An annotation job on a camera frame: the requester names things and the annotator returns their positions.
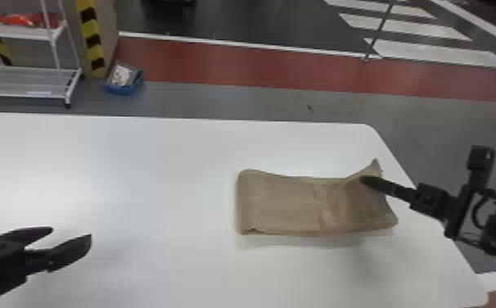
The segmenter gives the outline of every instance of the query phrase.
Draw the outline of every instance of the blue tray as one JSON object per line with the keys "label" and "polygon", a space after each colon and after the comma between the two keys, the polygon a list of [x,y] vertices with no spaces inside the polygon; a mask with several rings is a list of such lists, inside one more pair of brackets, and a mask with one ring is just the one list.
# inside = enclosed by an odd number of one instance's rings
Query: blue tray
{"label": "blue tray", "polygon": [[105,82],[103,84],[103,87],[105,88],[105,91],[108,93],[114,93],[114,94],[119,94],[119,95],[132,95],[135,90],[138,89],[139,85],[143,83],[143,71],[140,70],[138,73],[138,77],[133,81],[132,85],[127,85],[127,86],[119,86],[115,84],[108,84]]}

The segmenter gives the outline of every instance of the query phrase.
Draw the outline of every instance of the white floor marking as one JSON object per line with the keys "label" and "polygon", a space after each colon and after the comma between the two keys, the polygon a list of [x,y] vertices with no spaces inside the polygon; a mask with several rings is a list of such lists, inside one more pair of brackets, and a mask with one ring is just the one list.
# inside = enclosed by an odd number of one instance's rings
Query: white floor marking
{"label": "white floor marking", "polygon": [[[329,5],[336,7],[350,7],[350,8],[358,8],[361,10],[368,10],[368,11],[386,11],[387,7],[389,6],[389,4],[387,3],[378,3],[378,2],[361,1],[361,0],[325,0],[325,1]],[[431,15],[427,11],[422,10],[421,8],[407,7],[403,5],[393,6],[393,10],[391,12],[399,15],[435,18],[433,15]]]}
{"label": "white floor marking", "polygon": [[451,2],[445,0],[430,0],[431,2],[437,4],[443,9],[450,11],[451,13],[458,15],[459,17],[471,22],[473,25],[483,29],[486,32],[489,32],[493,36],[496,37],[496,25],[489,23],[488,21],[482,20],[481,18],[471,14],[470,12],[458,7]]}
{"label": "white floor marking", "polygon": [[378,40],[374,49],[383,57],[496,67],[496,55],[479,50]]}
{"label": "white floor marking", "polygon": [[[377,29],[378,25],[380,25],[381,22],[381,18],[375,17],[358,16],[351,14],[340,14],[340,16],[354,28]],[[471,41],[471,38],[468,38],[466,35],[461,34],[460,32],[450,27],[400,20],[386,21],[386,24],[384,25],[384,31]]]}
{"label": "white floor marking", "polygon": [[[123,38],[159,39],[164,41],[175,41],[175,42],[184,42],[184,43],[205,43],[209,45],[219,45],[219,46],[268,49],[268,50],[278,50],[281,52],[305,52],[305,53],[314,53],[314,54],[329,55],[329,56],[364,57],[364,53],[362,52],[341,52],[335,50],[324,50],[324,49],[313,49],[313,48],[295,48],[295,47],[286,47],[286,46],[268,45],[268,44],[259,44],[259,43],[242,43],[242,42],[226,41],[220,39],[188,38],[183,36],[148,34],[148,33],[128,32],[128,31],[120,31],[119,36]],[[377,54],[371,54],[370,57],[372,59],[381,59],[381,57],[378,56]]]}
{"label": "white floor marking", "polygon": [[496,291],[496,272],[478,274],[477,276],[488,292]]}

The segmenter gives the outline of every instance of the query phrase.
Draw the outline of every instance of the concrete floor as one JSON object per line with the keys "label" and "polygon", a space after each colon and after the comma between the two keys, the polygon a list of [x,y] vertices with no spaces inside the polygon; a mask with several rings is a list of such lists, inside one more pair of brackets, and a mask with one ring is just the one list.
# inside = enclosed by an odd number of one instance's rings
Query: concrete floor
{"label": "concrete floor", "polygon": [[[67,111],[58,100],[0,98],[0,111],[365,123],[385,139],[413,182],[453,194],[467,179],[470,146],[496,149],[496,103],[490,102],[152,82],[120,97],[102,92],[97,81],[82,82],[73,102]],[[490,186],[496,188],[496,165]],[[476,230],[466,224],[463,231]],[[494,258],[459,247],[477,273],[496,270]]]}

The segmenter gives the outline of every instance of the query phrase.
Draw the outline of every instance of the shelf rack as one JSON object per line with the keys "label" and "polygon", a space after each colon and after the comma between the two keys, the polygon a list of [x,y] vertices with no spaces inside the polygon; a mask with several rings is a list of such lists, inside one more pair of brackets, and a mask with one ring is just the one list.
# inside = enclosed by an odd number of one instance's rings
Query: shelf rack
{"label": "shelf rack", "polygon": [[[0,38],[49,42],[56,68],[6,66],[0,58],[0,97],[62,98],[65,100],[65,107],[71,108],[70,97],[82,75],[78,52],[70,27],[67,26],[62,0],[57,0],[57,2],[63,21],[60,21],[56,29],[50,27],[46,0],[39,1],[46,28],[30,28],[0,23]],[[77,69],[75,70],[62,69],[57,53],[57,40],[65,31],[69,36],[72,53],[76,60]]]}

